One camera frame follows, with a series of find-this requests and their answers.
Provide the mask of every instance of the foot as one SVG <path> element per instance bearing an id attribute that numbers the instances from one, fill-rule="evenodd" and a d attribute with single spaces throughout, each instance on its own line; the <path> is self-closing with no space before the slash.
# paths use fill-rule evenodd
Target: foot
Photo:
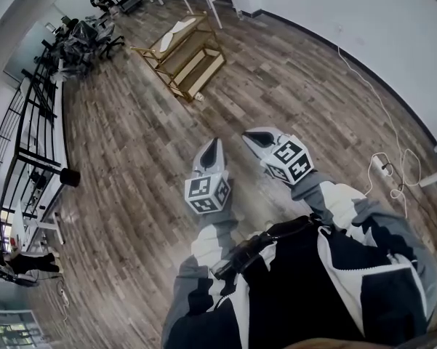
<path id="1" fill-rule="evenodd" d="M 60 258 L 60 253 L 55 248 L 53 248 L 52 246 L 49 246 L 48 250 L 49 250 L 49 253 L 51 253 L 55 256 L 56 259 Z"/>
<path id="2" fill-rule="evenodd" d="M 58 273 L 63 274 L 63 266 L 61 265 L 60 259 L 55 259 L 56 266 L 60 269 Z"/>

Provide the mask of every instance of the electrical cord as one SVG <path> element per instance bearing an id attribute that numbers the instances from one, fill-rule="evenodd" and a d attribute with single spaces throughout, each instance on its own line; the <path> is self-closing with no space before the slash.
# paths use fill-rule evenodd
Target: electrical cord
<path id="1" fill-rule="evenodd" d="M 377 97 L 377 99 L 380 101 L 380 105 L 383 109 L 383 111 L 385 112 L 386 116 L 388 117 L 388 120 L 390 122 L 390 126 L 394 131 L 394 134 L 396 136 L 396 144 L 398 146 L 398 152 L 399 152 L 399 168 L 400 168 L 400 177 L 401 177 L 401 185 L 397 188 L 397 189 L 393 189 L 390 192 L 390 197 L 392 199 L 397 199 L 400 196 L 402 196 L 403 200 L 404 200 L 404 216 L 405 218 L 407 218 L 407 200 L 406 200 L 406 196 L 404 195 L 404 186 L 407 186 L 408 188 L 413 188 L 414 186 L 419 185 L 421 179 L 422 179 L 422 165 L 420 163 L 420 159 L 418 158 L 418 156 L 414 153 L 414 151 L 412 151 L 409 148 L 406 148 L 404 151 L 402 150 L 401 144 L 399 142 L 399 133 L 398 130 L 396 129 L 396 126 L 393 123 L 393 120 L 391 118 L 391 115 L 388 113 L 388 110 L 386 110 L 385 105 L 383 104 L 383 101 L 381 99 L 381 97 L 378 95 L 378 93 L 375 91 L 375 88 L 372 86 L 372 84 L 366 80 L 358 71 L 354 70 L 350 65 L 349 62 L 341 55 L 341 51 L 340 51 L 340 47 L 337 46 L 337 53 L 340 56 L 341 60 L 347 65 L 347 67 L 354 72 L 365 84 L 367 84 L 369 86 L 369 88 L 371 89 L 371 91 L 373 92 L 373 94 Z M 407 182 L 407 178 L 406 178 L 406 173 L 404 171 L 404 165 L 405 165 L 405 161 L 406 161 L 406 156 L 407 153 L 410 152 L 417 160 L 418 164 L 419 164 L 419 178 L 417 180 L 417 182 L 414 183 L 410 183 Z M 388 163 L 390 164 L 390 159 L 388 158 L 388 155 L 386 155 L 386 153 L 380 152 L 380 153 L 375 153 L 372 155 L 372 157 L 370 158 L 370 165 L 369 168 L 367 169 L 367 176 L 369 178 L 369 184 L 370 184 L 370 189 L 364 194 L 365 196 L 370 193 L 370 191 L 372 191 L 373 189 L 373 184 L 372 184 L 372 179 L 370 177 L 370 169 L 372 168 L 372 160 L 373 157 L 376 155 L 380 155 L 380 154 L 384 154 L 386 156 L 386 159 L 388 160 Z"/>

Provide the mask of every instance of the wooden cart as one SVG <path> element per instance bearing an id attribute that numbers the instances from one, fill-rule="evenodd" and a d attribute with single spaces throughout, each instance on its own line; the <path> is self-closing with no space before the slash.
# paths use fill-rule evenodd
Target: wooden cart
<path id="1" fill-rule="evenodd" d="M 186 15 L 180 21 L 185 22 L 191 18 L 196 21 L 173 34 L 165 52 L 160 52 L 164 35 L 149 49 L 131 47 L 142 56 L 174 96 L 182 96 L 188 102 L 194 99 L 226 61 L 207 14 Z"/>

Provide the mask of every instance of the hardwood floor plank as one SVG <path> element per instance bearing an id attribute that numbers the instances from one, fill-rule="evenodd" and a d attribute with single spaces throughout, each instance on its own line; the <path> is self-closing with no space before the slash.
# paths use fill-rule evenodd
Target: hardwood floor plank
<path id="1" fill-rule="evenodd" d="M 203 0 L 191 0 L 198 12 Z M 66 245 L 57 247 L 70 299 L 68 320 L 57 281 L 28 290 L 28 299 L 55 348 L 159 348 L 173 281 L 189 255 L 199 218 L 183 199 L 192 160 L 209 139 L 220 137 L 233 179 L 236 241 L 307 212 L 288 189 L 270 180 L 241 139 L 248 128 L 276 126 L 297 135 L 317 169 L 362 192 L 367 167 L 385 151 L 399 167 L 387 116 L 338 54 L 307 34 L 271 17 L 239 20 L 217 2 L 218 30 L 227 63 L 203 90 L 205 100 L 174 98 L 129 45 L 148 47 L 185 14 L 182 0 L 145 3 L 116 31 L 127 45 L 96 64 L 82 80 L 65 84 L 71 165 L 78 188 L 65 188 L 55 204 Z M 399 132 L 402 148 L 421 160 L 422 176 L 437 171 L 433 144 L 392 95 L 363 71 Z M 406 160 L 416 180 L 417 163 Z M 386 209 L 404 211 L 390 198 L 399 175 L 382 179 L 372 170 L 369 196 Z M 404 190 L 409 221 L 437 257 L 437 185 Z M 437 326 L 437 308 L 432 326 Z"/>

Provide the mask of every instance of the baseboard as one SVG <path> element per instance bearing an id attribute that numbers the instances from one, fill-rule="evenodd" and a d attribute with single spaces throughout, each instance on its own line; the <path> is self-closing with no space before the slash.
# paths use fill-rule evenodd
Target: baseboard
<path id="1" fill-rule="evenodd" d="M 313 31 L 298 25 L 297 23 L 292 22 L 291 20 L 287 20 L 286 18 L 280 17 L 279 15 L 275 15 L 273 13 L 267 12 L 266 10 L 257 10 L 253 13 L 243 12 L 244 15 L 247 17 L 255 18 L 261 14 L 267 15 L 268 17 L 275 18 L 276 20 L 279 20 L 283 23 L 286 23 L 287 25 L 290 25 L 303 33 L 306 33 L 310 37 L 317 39 L 318 41 L 322 42 L 323 44 L 327 45 L 331 49 L 333 49 L 335 52 L 337 52 L 337 45 L 332 43 L 330 40 L 325 39 L 324 37 L 318 35 L 317 33 L 314 33 Z M 422 119 L 419 118 L 419 116 L 412 110 L 412 108 L 409 106 L 409 104 L 393 89 L 391 88 L 388 83 L 386 83 L 384 80 L 382 80 L 375 72 L 370 70 L 367 66 L 365 66 L 361 61 L 357 60 L 355 57 L 347 53 L 345 50 L 342 50 L 340 48 L 340 52 L 343 57 L 346 57 L 351 61 L 352 63 L 355 63 L 359 68 L 361 68 L 363 71 L 368 73 L 377 83 L 381 84 L 382 87 L 384 87 L 400 104 L 402 107 L 406 109 L 406 111 L 409 113 L 409 115 L 419 124 L 420 128 L 423 130 L 423 132 L 427 135 L 428 139 L 437 146 L 437 140 L 436 138 L 431 134 L 430 130 L 427 128 L 427 126 L 423 123 Z"/>

